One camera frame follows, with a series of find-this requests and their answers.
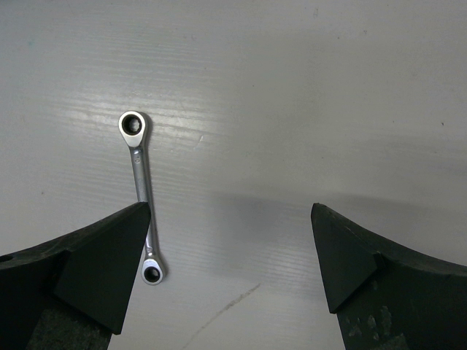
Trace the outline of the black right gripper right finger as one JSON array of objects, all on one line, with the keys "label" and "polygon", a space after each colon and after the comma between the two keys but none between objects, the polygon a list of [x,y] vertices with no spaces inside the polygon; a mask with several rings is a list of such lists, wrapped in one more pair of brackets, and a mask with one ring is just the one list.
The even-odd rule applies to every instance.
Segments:
[{"label": "black right gripper right finger", "polygon": [[465,349],[466,267],[416,252],[315,203],[328,309],[346,349]]}]

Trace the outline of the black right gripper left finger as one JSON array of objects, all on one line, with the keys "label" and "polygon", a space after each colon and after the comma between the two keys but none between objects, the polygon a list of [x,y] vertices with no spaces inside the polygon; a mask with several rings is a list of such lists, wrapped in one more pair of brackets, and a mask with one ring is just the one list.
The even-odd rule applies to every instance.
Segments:
[{"label": "black right gripper left finger", "polygon": [[1,256],[2,349],[107,349],[123,329],[150,208],[132,204]]}]

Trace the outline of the small silver ratchet wrench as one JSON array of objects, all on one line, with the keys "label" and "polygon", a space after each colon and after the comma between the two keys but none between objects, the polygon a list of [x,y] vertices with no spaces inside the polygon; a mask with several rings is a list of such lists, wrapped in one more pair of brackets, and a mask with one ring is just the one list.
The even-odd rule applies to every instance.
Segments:
[{"label": "small silver ratchet wrench", "polygon": [[166,266],[160,251],[153,189],[148,165],[150,118],[137,111],[124,112],[118,120],[118,128],[128,146],[134,174],[136,196],[139,202],[150,207],[151,219],[144,243],[142,279],[151,286],[160,284],[166,277]]}]

